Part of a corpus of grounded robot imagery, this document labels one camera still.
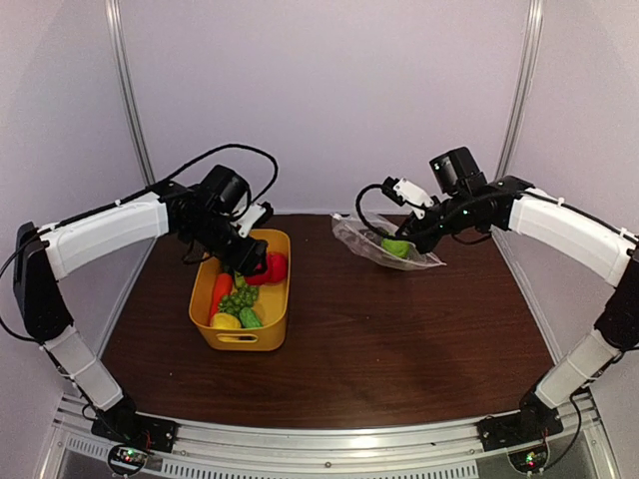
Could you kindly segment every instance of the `yellow basket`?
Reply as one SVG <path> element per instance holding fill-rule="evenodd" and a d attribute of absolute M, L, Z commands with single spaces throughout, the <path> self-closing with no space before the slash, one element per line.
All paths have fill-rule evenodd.
<path fill-rule="evenodd" d="M 273 285 L 260 286 L 260 297 L 253 310 L 263 327 L 249 329 L 213 329 L 209 327 L 211 295 L 216 278 L 222 270 L 213 258 L 200 265 L 191 295 L 189 316 L 210 347 L 233 351 L 273 351 L 282 345 L 287 334 L 287 308 L 291 281 L 291 240 L 277 230 L 253 230 L 251 236 L 269 243 L 268 252 L 281 252 L 289 259 L 287 278 Z"/>

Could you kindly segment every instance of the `green fruit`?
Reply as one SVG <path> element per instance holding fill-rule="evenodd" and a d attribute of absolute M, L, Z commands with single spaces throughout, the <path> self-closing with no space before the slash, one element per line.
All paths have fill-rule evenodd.
<path fill-rule="evenodd" d="M 247 285 L 247 281 L 244 279 L 244 277 L 240 276 L 239 274 L 236 274 L 236 288 L 242 289 L 246 285 Z"/>
<path fill-rule="evenodd" d="M 386 239 L 381 241 L 381 247 L 388 251 L 393 256 L 406 258 L 410 251 L 410 243 L 408 241 Z"/>

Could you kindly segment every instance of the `metal frame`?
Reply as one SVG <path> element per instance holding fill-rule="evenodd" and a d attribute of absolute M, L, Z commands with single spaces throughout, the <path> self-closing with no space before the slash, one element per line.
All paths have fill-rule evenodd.
<path fill-rule="evenodd" d="M 532 77 L 537 63 L 542 24 L 543 0 L 530 0 L 528 22 L 519 66 L 519 78 L 517 79 L 515 98 L 506 129 L 506 138 L 504 139 L 499 164 L 497 165 L 496 178 L 501 178 L 506 174 L 512 161 L 512 155 L 523 122 L 525 103 L 530 93 L 530 85 L 532 84 Z"/>
<path fill-rule="evenodd" d="M 39 465 L 37 477 L 56 478 L 68 450 L 98 460 L 106 457 L 105 450 L 112 444 L 91 435 L 91 421 L 82 416 L 83 405 L 84 401 L 76 397 L 62 398 L 50 448 Z M 582 395 L 577 405 L 583 415 L 583 434 L 588 439 L 596 477 L 618 479 L 610 444 L 592 398 Z M 575 432 L 577 418 L 572 405 L 560 406 L 559 415 L 565 430 L 551 441 Z M 399 478 L 411 474 L 427 477 L 428 471 L 434 474 L 455 468 L 472 472 L 476 460 L 505 453 L 483 452 L 475 426 L 479 419 L 341 430 L 263 429 L 178 420 L 173 454 L 156 453 L 148 470 L 174 478 L 207 477 L 211 472 L 211 477 L 235 474 L 235 477 L 271 479 L 309 476 L 362 479 L 385 475 Z"/>
<path fill-rule="evenodd" d="M 131 139 L 136 150 L 140 171 L 145 184 L 151 185 L 156 181 L 149 159 L 149 151 L 142 133 L 142 125 L 140 123 L 140 114 L 133 92 L 133 82 L 131 81 L 131 72 L 129 70 L 129 60 L 127 59 L 127 51 L 125 48 L 124 32 L 122 30 L 122 20 L 120 18 L 120 1 L 106 0 L 107 22 L 109 25 L 109 33 L 111 34 L 111 42 L 113 52 L 116 59 L 116 68 L 118 70 L 118 78 L 120 80 L 120 89 L 124 101 L 125 112 L 127 114 L 127 122 L 131 130 Z"/>

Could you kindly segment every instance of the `toy vegetable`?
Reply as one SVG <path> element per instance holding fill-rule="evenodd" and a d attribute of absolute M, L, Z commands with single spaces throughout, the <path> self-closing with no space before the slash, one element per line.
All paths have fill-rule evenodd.
<path fill-rule="evenodd" d="M 254 276 L 246 276 L 245 281 L 251 286 L 276 284 L 286 279 L 289 272 L 289 260 L 280 252 L 270 252 L 267 255 L 267 270 Z"/>
<path fill-rule="evenodd" d="M 218 274 L 216 283 L 213 286 L 213 293 L 211 294 L 211 311 L 209 312 L 209 318 L 220 310 L 220 301 L 227 294 L 231 294 L 233 290 L 233 277 L 230 274 L 221 272 Z"/>
<path fill-rule="evenodd" d="M 212 320 L 211 327 L 215 329 L 242 329 L 242 324 L 238 319 L 225 312 L 214 314 Z"/>
<path fill-rule="evenodd" d="M 270 252 L 267 257 L 267 263 L 269 264 L 269 271 L 271 276 L 269 277 L 269 284 L 276 284 L 280 281 L 284 281 L 289 273 L 289 260 L 280 252 Z"/>
<path fill-rule="evenodd" d="M 220 312 L 227 312 L 235 317 L 240 317 L 240 311 L 244 307 L 252 307 L 258 300 L 259 290 L 247 284 L 241 285 L 233 294 L 227 294 L 220 300 Z"/>
<path fill-rule="evenodd" d="M 408 241 L 396 239 L 384 238 L 381 241 L 381 247 L 383 247 L 390 254 L 401 258 L 406 258 L 408 256 L 408 252 L 410 251 L 410 243 Z"/>
<path fill-rule="evenodd" d="M 249 307 L 245 307 L 240 311 L 240 321 L 245 328 L 262 327 L 262 322 L 255 311 Z"/>

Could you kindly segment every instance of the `wooden table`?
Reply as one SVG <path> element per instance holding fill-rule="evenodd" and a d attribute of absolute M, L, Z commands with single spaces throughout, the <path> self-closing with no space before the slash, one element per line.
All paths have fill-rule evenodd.
<path fill-rule="evenodd" d="M 417 424 L 515 409 L 551 366 L 492 241 L 445 239 L 448 266 L 355 256 L 329 217 L 275 217 L 292 240 L 289 329 L 274 352 L 210 349 L 189 320 L 196 266 L 160 239 L 104 362 L 142 412 L 266 427 Z"/>

